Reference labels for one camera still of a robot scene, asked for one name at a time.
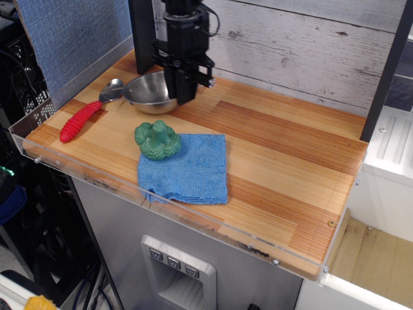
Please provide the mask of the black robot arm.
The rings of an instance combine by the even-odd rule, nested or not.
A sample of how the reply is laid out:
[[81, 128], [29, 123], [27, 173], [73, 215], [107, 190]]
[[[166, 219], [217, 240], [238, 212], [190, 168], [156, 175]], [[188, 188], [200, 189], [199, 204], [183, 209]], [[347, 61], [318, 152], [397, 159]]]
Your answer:
[[202, 1], [165, 1], [166, 41], [153, 41], [155, 64], [163, 67], [168, 95], [184, 105], [196, 97], [197, 86], [214, 86], [207, 56], [210, 14], [215, 12]]

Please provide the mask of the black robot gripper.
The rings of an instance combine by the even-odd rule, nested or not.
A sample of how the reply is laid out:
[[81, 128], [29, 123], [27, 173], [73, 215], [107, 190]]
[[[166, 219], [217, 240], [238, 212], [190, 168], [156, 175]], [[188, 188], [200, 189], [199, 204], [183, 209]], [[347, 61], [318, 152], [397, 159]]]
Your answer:
[[154, 40], [154, 62], [164, 67], [168, 95], [184, 105], [195, 99], [197, 84], [213, 87], [215, 63], [207, 56], [209, 49], [209, 13], [187, 15], [164, 13], [167, 40]]

